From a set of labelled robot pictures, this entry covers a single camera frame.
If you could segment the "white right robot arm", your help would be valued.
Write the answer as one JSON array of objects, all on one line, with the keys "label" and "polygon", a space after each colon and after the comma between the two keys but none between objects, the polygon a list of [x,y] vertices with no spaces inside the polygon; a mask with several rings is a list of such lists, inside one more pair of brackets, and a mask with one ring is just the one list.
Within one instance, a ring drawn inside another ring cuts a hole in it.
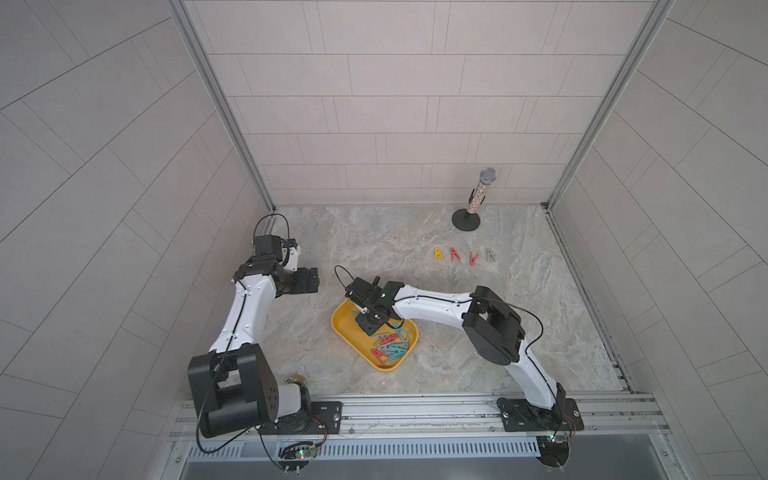
[{"label": "white right robot arm", "polygon": [[522,389],[529,406],[557,412],[564,402],[562,386],[551,377],[532,350],[519,313],[491,289],[443,293],[389,281],[384,286],[354,279],[345,296],[360,313],[357,323],[368,335],[393,320],[424,320],[464,331],[478,355],[505,367]]}]

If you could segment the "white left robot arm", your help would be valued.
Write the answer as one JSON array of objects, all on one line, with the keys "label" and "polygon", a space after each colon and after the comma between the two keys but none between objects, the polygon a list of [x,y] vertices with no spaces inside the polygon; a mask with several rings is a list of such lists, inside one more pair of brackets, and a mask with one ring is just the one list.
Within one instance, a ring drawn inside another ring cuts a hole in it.
[{"label": "white left robot arm", "polygon": [[235,296],[224,327],[206,354],[190,360],[187,376],[205,438],[265,426],[302,432],[313,423],[303,380],[280,385],[261,342],[272,302],[319,289],[316,268],[287,269],[250,259],[233,276]]}]

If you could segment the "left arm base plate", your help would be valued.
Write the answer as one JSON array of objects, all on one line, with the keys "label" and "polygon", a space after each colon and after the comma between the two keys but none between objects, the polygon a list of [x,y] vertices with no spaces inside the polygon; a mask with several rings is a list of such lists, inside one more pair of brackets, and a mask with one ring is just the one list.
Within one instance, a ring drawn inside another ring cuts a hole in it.
[{"label": "left arm base plate", "polygon": [[338,434],[342,413],[342,402],[313,402],[309,410],[281,417],[277,423],[262,426],[260,432],[263,435]]}]

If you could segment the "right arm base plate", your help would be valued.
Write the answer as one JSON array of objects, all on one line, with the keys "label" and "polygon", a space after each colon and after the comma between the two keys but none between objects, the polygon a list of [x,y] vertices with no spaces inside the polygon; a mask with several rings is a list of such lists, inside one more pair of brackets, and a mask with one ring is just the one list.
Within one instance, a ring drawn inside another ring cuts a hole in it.
[{"label": "right arm base plate", "polygon": [[584,429],[581,413],[572,398],[565,398],[553,410],[531,406],[524,399],[501,397],[497,399],[501,420],[506,432],[578,432]]}]

